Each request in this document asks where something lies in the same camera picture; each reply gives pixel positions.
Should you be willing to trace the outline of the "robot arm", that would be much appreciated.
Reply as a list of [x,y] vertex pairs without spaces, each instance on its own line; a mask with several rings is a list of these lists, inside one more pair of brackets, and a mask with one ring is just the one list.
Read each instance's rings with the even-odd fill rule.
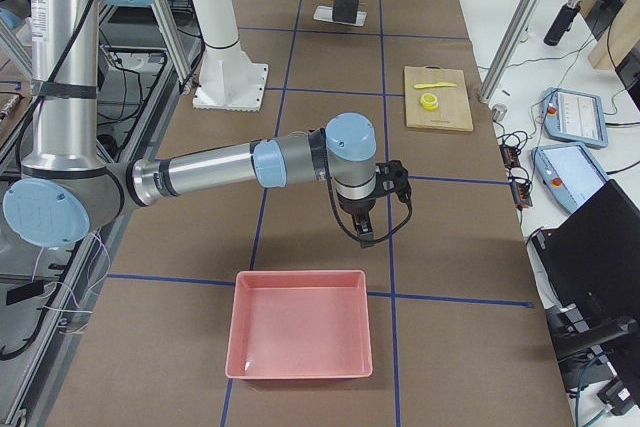
[[[374,242],[368,213],[380,177],[372,123],[344,113],[323,129],[165,160],[108,164],[96,151],[99,8],[106,0],[31,0],[33,148],[5,194],[23,240],[62,247],[139,207],[256,180],[265,188],[323,180],[348,235]],[[153,0],[136,0],[147,4]]]

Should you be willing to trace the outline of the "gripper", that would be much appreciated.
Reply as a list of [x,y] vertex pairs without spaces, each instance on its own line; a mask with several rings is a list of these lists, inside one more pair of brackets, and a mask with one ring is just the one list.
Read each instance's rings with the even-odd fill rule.
[[369,212],[375,207],[375,198],[348,199],[338,197],[340,208],[353,219],[358,242],[362,248],[374,245],[374,232],[369,217]]

